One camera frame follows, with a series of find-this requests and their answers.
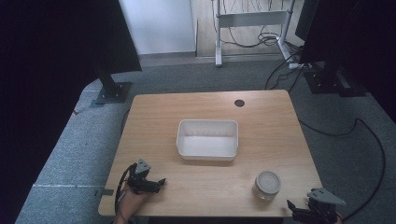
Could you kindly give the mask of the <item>black curtain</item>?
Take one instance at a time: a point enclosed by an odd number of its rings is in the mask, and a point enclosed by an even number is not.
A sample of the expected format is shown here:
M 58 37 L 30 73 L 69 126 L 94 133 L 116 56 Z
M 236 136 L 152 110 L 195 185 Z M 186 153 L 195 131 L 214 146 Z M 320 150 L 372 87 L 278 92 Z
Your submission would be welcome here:
M 396 0 L 319 0 L 300 62 L 344 67 L 396 123 Z
M 0 224 L 13 224 L 83 89 L 137 71 L 121 0 L 0 0 Z

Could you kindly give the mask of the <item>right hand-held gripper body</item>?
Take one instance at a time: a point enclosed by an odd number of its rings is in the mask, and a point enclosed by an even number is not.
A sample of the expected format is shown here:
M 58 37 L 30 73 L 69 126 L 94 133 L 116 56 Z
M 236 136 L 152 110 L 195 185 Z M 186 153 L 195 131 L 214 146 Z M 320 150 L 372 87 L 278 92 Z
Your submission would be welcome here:
M 335 224 L 338 216 L 337 205 L 346 205 L 346 202 L 326 189 L 311 189 L 307 193 L 308 207 L 316 212 L 327 224 Z

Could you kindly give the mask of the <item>white plastic bin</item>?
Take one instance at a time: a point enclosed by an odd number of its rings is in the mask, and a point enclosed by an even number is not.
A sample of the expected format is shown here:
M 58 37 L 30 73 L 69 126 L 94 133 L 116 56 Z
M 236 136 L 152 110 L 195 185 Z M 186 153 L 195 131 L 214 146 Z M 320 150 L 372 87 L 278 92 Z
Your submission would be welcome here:
M 183 119 L 177 130 L 177 151 L 184 160 L 233 161 L 239 126 L 229 119 Z

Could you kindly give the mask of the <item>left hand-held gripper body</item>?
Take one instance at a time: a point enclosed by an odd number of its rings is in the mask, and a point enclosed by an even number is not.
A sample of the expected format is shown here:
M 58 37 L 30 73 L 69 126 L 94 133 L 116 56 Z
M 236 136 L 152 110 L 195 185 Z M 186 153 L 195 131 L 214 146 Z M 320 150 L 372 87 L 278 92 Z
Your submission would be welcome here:
M 143 159 L 139 159 L 128 168 L 129 176 L 127 177 L 127 185 L 135 193 L 145 192 L 144 187 L 153 186 L 147 180 L 150 165 Z

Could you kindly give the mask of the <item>dark monitor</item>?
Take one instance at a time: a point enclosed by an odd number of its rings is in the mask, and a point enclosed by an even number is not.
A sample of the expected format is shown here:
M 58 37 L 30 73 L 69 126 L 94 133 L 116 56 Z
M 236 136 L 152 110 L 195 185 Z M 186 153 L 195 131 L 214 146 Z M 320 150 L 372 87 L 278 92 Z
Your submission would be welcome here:
M 312 20 L 314 19 L 319 0 L 304 0 L 300 18 L 298 20 L 295 34 L 305 41 L 307 39 Z

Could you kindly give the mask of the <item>glass jar with grey lid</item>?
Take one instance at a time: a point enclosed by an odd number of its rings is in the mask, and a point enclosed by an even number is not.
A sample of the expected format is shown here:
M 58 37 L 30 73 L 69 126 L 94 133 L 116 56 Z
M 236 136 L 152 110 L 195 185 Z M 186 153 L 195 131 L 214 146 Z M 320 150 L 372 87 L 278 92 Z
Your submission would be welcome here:
M 278 175 L 270 171 L 259 173 L 252 186 L 253 194 L 265 201 L 272 201 L 281 189 L 281 181 Z

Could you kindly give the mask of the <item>person's left hand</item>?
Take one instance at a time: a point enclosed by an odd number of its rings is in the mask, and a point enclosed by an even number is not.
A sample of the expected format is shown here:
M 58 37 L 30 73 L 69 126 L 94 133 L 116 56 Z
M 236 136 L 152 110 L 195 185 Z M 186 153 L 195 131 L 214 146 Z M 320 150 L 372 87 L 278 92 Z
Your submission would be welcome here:
M 150 196 L 150 193 L 135 193 L 129 187 L 124 188 L 121 191 L 118 217 L 123 221 L 127 221 Z

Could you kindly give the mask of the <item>white metal desk frame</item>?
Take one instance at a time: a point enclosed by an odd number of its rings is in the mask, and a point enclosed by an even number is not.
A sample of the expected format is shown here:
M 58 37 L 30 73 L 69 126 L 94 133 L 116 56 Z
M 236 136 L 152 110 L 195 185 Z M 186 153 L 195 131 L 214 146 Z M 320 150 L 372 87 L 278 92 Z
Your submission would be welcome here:
M 214 24 L 216 28 L 216 46 L 215 46 L 215 65 L 222 67 L 221 52 L 221 29 L 231 27 L 250 27 L 250 26 L 267 26 L 280 25 L 281 34 L 276 39 L 284 59 L 287 63 L 292 64 L 292 56 L 287 49 L 286 36 L 290 27 L 290 21 L 296 0 L 290 0 L 290 5 L 284 10 L 264 11 L 264 12 L 247 12 L 239 14 L 222 14 L 220 12 L 220 0 L 215 0 L 214 5 Z

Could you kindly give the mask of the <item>black stand with base plate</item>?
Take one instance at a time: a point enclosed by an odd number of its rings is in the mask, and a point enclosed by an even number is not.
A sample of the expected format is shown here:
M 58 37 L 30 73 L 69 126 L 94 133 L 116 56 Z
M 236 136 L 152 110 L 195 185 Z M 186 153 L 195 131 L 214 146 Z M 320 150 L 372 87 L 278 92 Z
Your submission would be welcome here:
M 313 94 L 364 97 L 368 92 L 344 67 L 331 63 L 325 63 L 320 70 L 306 72 L 304 78 Z
M 102 83 L 102 89 L 95 103 L 97 105 L 123 104 L 132 87 L 132 82 L 116 82 L 100 65 L 96 65 L 94 71 Z

